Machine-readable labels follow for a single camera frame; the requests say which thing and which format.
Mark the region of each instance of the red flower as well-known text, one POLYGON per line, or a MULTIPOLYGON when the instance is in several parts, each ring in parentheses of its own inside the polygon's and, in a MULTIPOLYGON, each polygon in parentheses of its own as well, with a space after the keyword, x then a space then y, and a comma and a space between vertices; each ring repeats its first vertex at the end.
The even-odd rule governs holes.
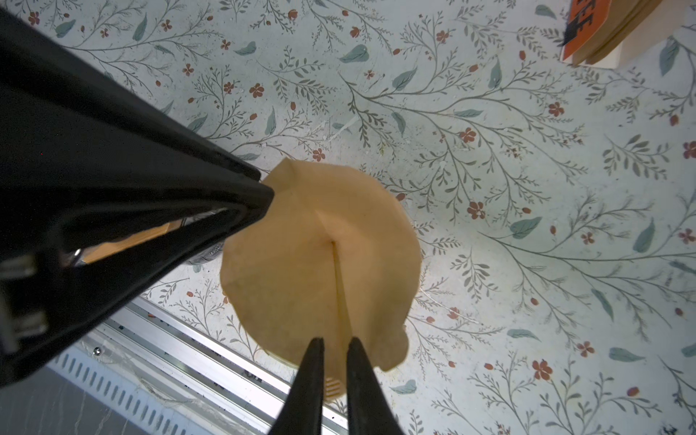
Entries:
POLYGON ((450 37, 450 32, 445 32, 444 30, 441 30, 438 32, 437 37, 435 38, 437 42, 444 44, 447 42, 447 38, 450 37))
POLYGON ((322 149, 314 150, 312 151, 312 158, 316 161, 321 161, 322 159, 326 159, 326 155, 322 152, 322 149))
POLYGON ((584 235, 584 234, 581 235, 580 238, 583 240, 583 243, 584 243, 584 244, 594 243, 594 239, 592 239, 592 233, 591 233, 591 232, 587 233, 587 235, 584 235))
POLYGON ((689 242, 696 242, 696 237, 692 236, 691 232, 691 228, 686 228, 684 232, 680 232, 678 234, 679 238, 684 242, 685 245, 688 245, 689 242))
POLYGON ((186 77, 190 76, 193 73, 193 68, 191 68, 191 64, 187 63, 186 67, 183 70, 181 70, 181 72, 185 72, 186 77))
POLYGON ((459 132, 459 137, 464 143, 473 142, 476 140, 476 132, 471 127, 467 127, 463 132, 459 132))
POLYGON ((39 13, 38 12, 30 12, 29 13, 29 22, 33 26, 34 24, 39 24, 41 20, 39 19, 39 13))
POLYGON ((686 143, 684 142, 684 158, 688 159, 689 157, 693 157, 696 159, 696 141, 693 141, 691 143, 686 143))
POLYGON ((589 341, 586 341, 586 342, 584 342, 583 344, 579 344, 579 343, 578 343, 578 350, 580 350, 580 356, 582 356, 583 358, 587 358, 587 353, 588 353, 588 352, 591 353, 591 354, 594 353, 594 348, 593 348, 593 347, 590 347, 590 342, 589 342, 589 341))
POLYGON ((249 89, 249 93, 252 94, 252 95, 254 96, 254 98, 256 98, 256 97, 263 97, 263 91, 264 91, 264 90, 265 90, 265 89, 263 88, 263 86, 261 86, 260 84, 256 83, 255 86, 251 86, 251 89, 249 89))
POLYGON ((459 317, 459 309, 457 307, 450 308, 450 314, 447 315, 450 319, 456 319, 459 317))
POLYGON ((554 118, 558 118, 559 115, 565 113, 565 110, 563 110, 561 104, 557 101, 554 104, 549 104, 548 112, 553 115, 554 118))
POLYGON ((475 203, 471 201, 469 203, 469 208, 466 209, 466 211, 471 214, 472 219, 486 218, 486 212, 483 211, 483 203, 475 203))
POLYGON ((551 379, 549 375, 553 373, 553 370, 551 369, 551 367, 548 366, 548 363, 546 361, 541 360, 541 364, 539 364, 537 361, 534 361, 532 363, 532 368, 536 370, 536 373, 534 373, 535 379, 543 379, 544 381, 548 381, 549 379, 551 379))

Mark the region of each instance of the floral tablecloth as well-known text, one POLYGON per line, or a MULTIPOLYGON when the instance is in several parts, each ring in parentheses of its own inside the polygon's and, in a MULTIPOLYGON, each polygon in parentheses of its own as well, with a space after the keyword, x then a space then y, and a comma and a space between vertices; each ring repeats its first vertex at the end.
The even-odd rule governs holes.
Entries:
MULTIPOLYGON (((354 166, 402 201, 421 288, 378 376, 409 435, 696 434, 695 7, 618 71, 559 62, 566 1, 4 8, 264 172, 354 166)), ((291 379, 219 267, 145 296, 291 379)))

